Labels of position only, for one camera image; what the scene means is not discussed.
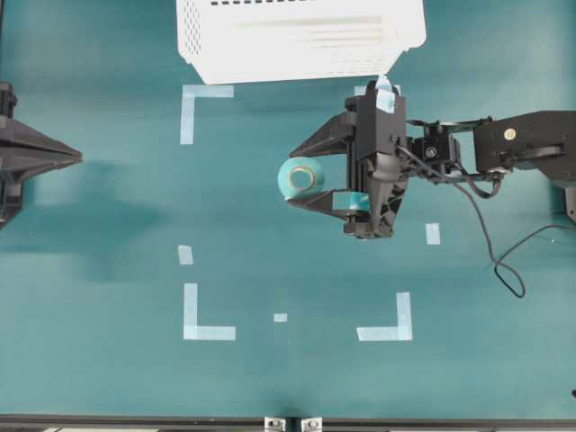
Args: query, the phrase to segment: metal clip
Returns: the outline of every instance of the metal clip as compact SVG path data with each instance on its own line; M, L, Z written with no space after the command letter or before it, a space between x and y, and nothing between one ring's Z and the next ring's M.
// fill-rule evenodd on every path
M322 417L303 418L301 420L301 432L321 432Z
M286 419L277 417L264 418L265 432L286 432Z

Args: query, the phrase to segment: robotic arm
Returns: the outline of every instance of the robotic arm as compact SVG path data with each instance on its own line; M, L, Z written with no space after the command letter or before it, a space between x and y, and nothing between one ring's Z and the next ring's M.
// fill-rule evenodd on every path
M517 169L538 169L559 187L576 185L576 112L533 112L500 121L426 123L406 120L406 101L392 88L393 108L378 107L376 82L364 96L346 99L346 111L333 117L291 153L291 158L346 155L346 189L287 197L287 202L345 222L344 232L358 239L387 239L411 177L435 184L467 183L484 199L495 196L505 176ZM423 136L406 135L406 123L421 126ZM455 134L474 137L477 172L462 165ZM424 169L415 160L424 162ZM432 170L444 175L432 174ZM485 192L477 182L492 183ZM334 194L361 194L366 206L334 208Z

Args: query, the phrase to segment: screw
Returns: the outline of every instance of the screw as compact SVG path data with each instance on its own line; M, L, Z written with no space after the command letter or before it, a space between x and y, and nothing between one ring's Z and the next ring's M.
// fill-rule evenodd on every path
M437 156L438 150L436 150L434 147L428 147L424 153L427 158L431 159Z
M516 130L515 129L506 129L504 132L504 138L506 141L512 141L516 139Z

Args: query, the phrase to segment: tape roll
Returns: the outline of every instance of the tape roll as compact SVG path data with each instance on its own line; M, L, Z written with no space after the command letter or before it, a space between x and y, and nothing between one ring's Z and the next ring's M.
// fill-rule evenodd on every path
M324 187L324 170L310 157L286 160L278 172L278 188L284 199L303 198L317 194Z

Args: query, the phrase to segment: white plastic basket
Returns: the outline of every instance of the white plastic basket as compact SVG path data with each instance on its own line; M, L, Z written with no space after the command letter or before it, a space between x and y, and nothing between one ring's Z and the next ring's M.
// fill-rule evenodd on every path
M422 0L176 0L178 50L206 84L387 73L426 40Z

